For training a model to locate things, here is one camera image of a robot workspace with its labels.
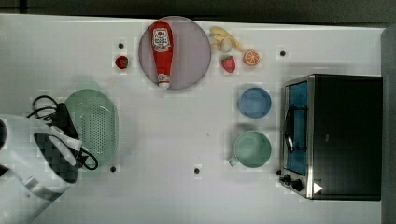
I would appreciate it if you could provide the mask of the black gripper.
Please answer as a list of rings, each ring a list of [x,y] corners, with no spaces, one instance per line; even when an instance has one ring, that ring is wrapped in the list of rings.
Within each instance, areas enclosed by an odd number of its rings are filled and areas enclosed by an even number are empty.
[[[78,139],[78,133],[70,117],[66,104],[60,103],[54,113],[50,115],[52,125],[61,129],[67,136]]]

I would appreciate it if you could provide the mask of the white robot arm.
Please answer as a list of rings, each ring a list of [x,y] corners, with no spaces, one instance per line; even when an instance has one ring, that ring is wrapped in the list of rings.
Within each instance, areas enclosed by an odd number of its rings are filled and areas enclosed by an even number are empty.
[[[40,119],[1,116],[1,224],[30,224],[78,180],[82,142]]]

